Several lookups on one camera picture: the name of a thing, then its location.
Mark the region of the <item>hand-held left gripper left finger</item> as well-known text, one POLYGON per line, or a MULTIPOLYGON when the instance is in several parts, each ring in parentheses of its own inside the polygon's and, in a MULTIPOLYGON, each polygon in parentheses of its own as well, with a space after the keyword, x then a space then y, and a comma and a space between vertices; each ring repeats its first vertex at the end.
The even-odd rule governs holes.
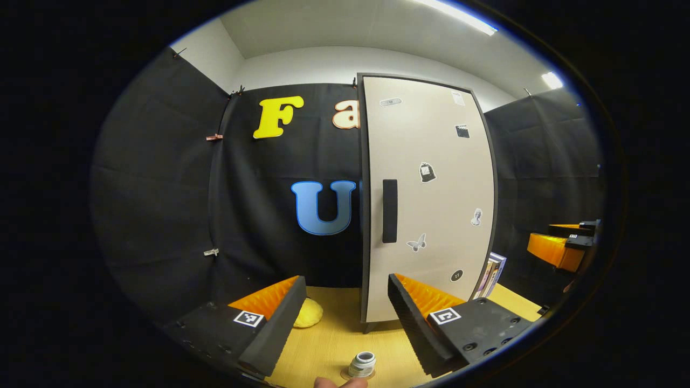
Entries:
POLYGON ((229 304, 207 302, 162 329, 219 370, 265 378, 273 373, 306 297, 305 278, 293 276, 229 304))

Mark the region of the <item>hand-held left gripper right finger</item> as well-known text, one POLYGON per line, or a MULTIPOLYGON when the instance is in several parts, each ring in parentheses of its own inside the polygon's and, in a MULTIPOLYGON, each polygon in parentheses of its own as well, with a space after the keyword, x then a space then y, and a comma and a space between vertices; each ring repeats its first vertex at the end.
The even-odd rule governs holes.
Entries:
POLYGON ((486 297, 462 300, 399 273, 389 274, 387 293, 422 370, 432 378, 480 363, 540 317, 539 310, 519 314, 486 297))

